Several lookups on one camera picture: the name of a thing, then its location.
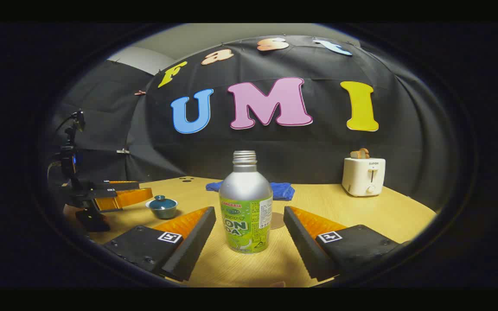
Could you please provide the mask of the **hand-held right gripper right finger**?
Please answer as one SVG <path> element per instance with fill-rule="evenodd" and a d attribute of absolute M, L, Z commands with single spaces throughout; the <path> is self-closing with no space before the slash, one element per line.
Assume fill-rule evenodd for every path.
<path fill-rule="evenodd" d="M 318 281 L 351 276 L 402 247 L 365 225 L 345 227 L 294 206 L 284 208 L 283 218 L 310 277 Z"/>

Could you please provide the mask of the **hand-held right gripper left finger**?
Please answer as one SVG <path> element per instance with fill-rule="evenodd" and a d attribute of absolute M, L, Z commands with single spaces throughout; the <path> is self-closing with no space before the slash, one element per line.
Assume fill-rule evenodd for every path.
<path fill-rule="evenodd" d="M 154 228 L 138 225 L 104 248 L 152 274 L 187 281 L 215 221 L 215 209 L 208 206 Z"/>

